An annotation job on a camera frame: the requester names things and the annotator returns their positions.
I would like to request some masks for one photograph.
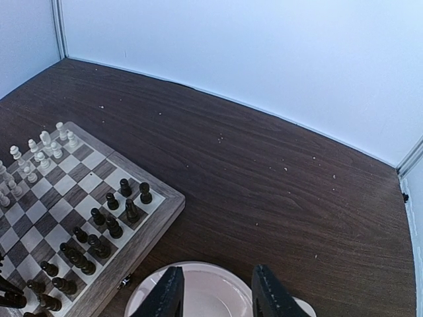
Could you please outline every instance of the wooden table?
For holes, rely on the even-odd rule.
[[[0,101],[0,158],[73,121],[186,196],[186,209],[103,317],[184,260],[248,284],[268,264],[318,316],[415,316],[414,262],[395,170],[278,118],[191,88],[65,59]]]

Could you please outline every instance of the white backdrop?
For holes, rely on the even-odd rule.
[[[0,0],[0,99],[59,61],[50,0]]]
[[[422,136],[423,1],[63,1],[71,57],[197,87],[396,166]]]

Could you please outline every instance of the black chess piece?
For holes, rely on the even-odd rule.
[[[141,202],[145,205],[153,201],[153,196],[150,193],[150,185],[148,183],[141,183],[139,185],[139,190],[141,192]]]
[[[59,268],[55,266],[54,264],[48,263],[47,261],[41,262],[40,267],[50,277],[55,277],[57,274],[59,274]]]
[[[43,282],[35,282],[33,279],[29,279],[26,282],[26,286],[36,294],[42,294],[46,291],[46,284]]]
[[[96,271],[95,264],[92,261],[89,261],[82,253],[76,250],[69,251],[69,261],[81,269],[81,272],[85,275],[92,275]]]
[[[104,218],[103,214],[97,208],[91,209],[91,215],[97,226],[102,226],[106,222],[106,218]]]
[[[61,310],[61,301],[55,299],[54,297],[48,296],[46,294],[40,294],[38,296],[38,301],[40,302],[40,306],[44,309],[52,310],[54,312]]]
[[[122,230],[122,227],[119,225],[115,218],[113,218],[112,216],[108,216],[106,219],[106,224],[110,236],[113,239],[119,239],[120,237],[122,237],[124,231]]]
[[[137,206],[135,206],[134,201],[132,199],[126,200],[126,218],[130,223],[136,223],[139,221],[139,212]]]
[[[73,233],[77,237],[80,243],[87,243],[88,241],[88,234],[79,227],[73,228]]]
[[[119,208],[119,201],[116,200],[114,195],[112,193],[106,194],[106,200],[107,200],[107,207],[110,210],[117,210]]]
[[[67,281],[60,277],[54,277],[52,279],[52,284],[63,294],[74,295],[78,291],[78,287],[74,281]]]
[[[94,248],[95,254],[100,259],[106,259],[110,256],[110,247],[101,243],[100,239],[95,234],[90,234],[88,236],[88,244]]]
[[[119,184],[120,184],[120,193],[122,194],[122,196],[130,197],[132,195],[132,189],[128,180],[126,178],[122,178]]]

